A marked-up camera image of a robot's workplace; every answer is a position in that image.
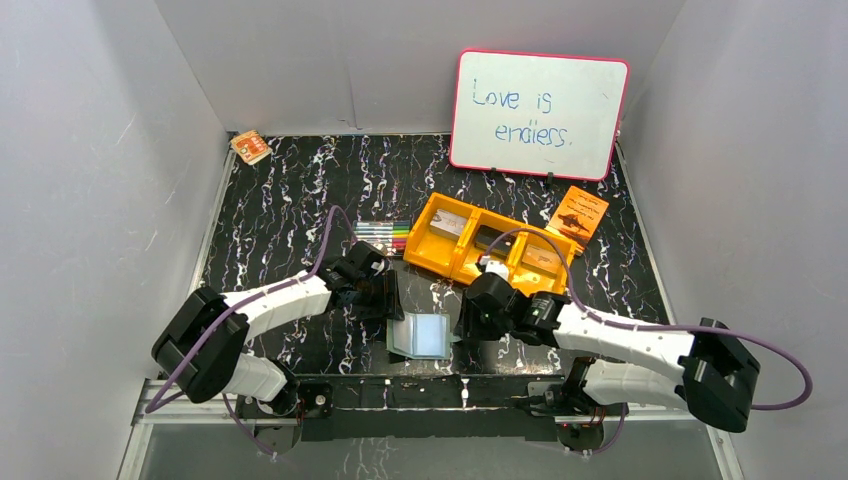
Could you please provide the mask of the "gold VIP card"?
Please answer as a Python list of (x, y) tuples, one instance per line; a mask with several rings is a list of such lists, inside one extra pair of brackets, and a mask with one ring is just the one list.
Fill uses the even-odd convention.
[(526, 246), (521, 262), (527, 268), (550, 274), (555, 274), (561, 266), (557, 253), (535, 245)]

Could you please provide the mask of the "orange plastic bin tray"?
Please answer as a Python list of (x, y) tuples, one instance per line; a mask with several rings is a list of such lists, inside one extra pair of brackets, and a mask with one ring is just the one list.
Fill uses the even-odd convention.
[(411, 229), (403, 259), (468, 285), (481, 274), (478, 263), (486, 256), (529, 295), (563, 293), (575, 253), (576, 244), (562, 236), (434, 193)]

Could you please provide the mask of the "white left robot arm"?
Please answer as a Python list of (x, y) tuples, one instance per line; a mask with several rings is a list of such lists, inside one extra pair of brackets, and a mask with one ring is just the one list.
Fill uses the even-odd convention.
[(251, 290), (194, 290), (153, 343), (151, 356), (188, 399), (250, 397), (275, 416), (299, 402), (299, 382), (280, 361), (245, 353), (245, 345), (285, 324), (348, 309), (367, 319), (400, 320), (398, 276), (365, 241), (282, 281)]

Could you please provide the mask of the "small orange card pack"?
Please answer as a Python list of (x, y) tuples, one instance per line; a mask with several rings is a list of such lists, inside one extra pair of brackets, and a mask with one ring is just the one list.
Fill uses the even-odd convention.
[(271, 155), (272, 150), (257, 130), (235, 135), (230, 146), (246, 165), (254, 165)]

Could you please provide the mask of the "orange booklet with black figure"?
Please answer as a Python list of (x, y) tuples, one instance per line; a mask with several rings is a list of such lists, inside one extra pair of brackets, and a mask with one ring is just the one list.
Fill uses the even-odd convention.
[(603, 219), (609, 203), (576, 186), (566, 192), (545, 229), (576, 244), (576, 256), (587, 249)]

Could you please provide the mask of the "black mounting base rail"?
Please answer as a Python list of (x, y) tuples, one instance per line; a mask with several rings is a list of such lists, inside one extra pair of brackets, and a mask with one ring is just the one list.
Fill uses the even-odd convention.
[(257, 427), (291, 426), (300, 440), (512, 437), (597, 446), (622, 408), (569, 395), (560, 375), (312, 375), (299, 380), (291, 409), (237, 399)]

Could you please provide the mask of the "black VIP card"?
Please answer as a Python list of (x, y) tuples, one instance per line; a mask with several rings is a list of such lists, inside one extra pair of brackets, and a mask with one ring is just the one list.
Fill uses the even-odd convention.
[(514, 246), (514, 234), (506, 235), (501, 240), (502, 232), (488, 225), (481, 225), (474, 236), (474, 246), (481, 251), (491, 248), (492, 256), (507, 259)]

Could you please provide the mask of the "coloured marker pen set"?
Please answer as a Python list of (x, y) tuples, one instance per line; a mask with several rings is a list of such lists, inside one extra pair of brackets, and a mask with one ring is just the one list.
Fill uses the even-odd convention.
[(388, 257), (402, 258), (411, 232), (410, 220), (358, 221), (354, 234), (375, 248), (383, 250)]

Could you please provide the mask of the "white silver card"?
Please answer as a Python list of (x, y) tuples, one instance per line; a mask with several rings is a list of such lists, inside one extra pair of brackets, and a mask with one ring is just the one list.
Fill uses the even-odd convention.
[(458, 240), (466, 224), (466, 217), (444, 209), (437, 209), (429, 221), (429, 231), (449, 240)]

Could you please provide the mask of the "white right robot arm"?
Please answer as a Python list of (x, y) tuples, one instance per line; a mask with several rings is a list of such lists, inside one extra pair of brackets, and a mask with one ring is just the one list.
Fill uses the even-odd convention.
[(721, 322), (706, 319), (694, 331), (673, 331), (604, 316), (569, 294), (525, 294), (484, 273), (464, 291), (460, 329), (462, 339), (508, 335), (578, 353), (561, 386), (539, 396), (548, 409), (587, 414), (636, 403), (686, 410), (731, 433), (748, 426), (760, 364)]

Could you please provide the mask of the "aluminium frame rail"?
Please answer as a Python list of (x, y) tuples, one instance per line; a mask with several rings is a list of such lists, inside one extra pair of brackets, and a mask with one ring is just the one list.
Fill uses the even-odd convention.
[(291, 419), (253, 423), (249, 439), (221, 400), (177, 399), (153, 413), (147, 381), (123, 479), (739, 479), (728, 435), (684, 414), (635, 407), (622, 434), (593, 456), (519, 437), (357, 437), (305, 442)]

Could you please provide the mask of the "pink framed whiteboard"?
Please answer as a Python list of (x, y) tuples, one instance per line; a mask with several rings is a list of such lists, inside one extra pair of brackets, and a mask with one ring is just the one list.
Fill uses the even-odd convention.
[(600, 181), (629, 77), (622, 59), (467, 49), (458, 59), (450, 163)]

